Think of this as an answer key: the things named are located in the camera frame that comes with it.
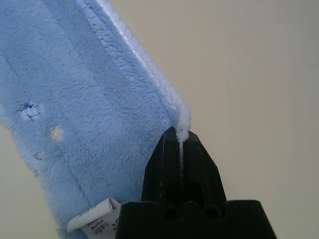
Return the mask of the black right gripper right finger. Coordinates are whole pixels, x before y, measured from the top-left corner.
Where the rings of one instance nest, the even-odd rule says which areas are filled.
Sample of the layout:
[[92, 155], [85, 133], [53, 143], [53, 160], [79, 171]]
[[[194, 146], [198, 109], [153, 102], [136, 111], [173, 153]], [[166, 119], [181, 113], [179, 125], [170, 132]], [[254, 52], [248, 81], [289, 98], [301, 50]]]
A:
[[189, 131], [183, 143], [183, 175], [190, 198], [196, 201], [225, 201], [218, 168], [199, 137]]

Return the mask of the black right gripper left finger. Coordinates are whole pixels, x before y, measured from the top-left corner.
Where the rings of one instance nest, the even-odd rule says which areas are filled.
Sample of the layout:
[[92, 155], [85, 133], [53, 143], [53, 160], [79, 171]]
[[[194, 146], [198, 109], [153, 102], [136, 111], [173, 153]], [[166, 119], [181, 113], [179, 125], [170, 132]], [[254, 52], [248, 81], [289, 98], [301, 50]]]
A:
[[179, 150], [176, 130], [170, 127], [162, 134], [145, 168], [142, 201], [165, 201], [167, 189], [178, 184]]

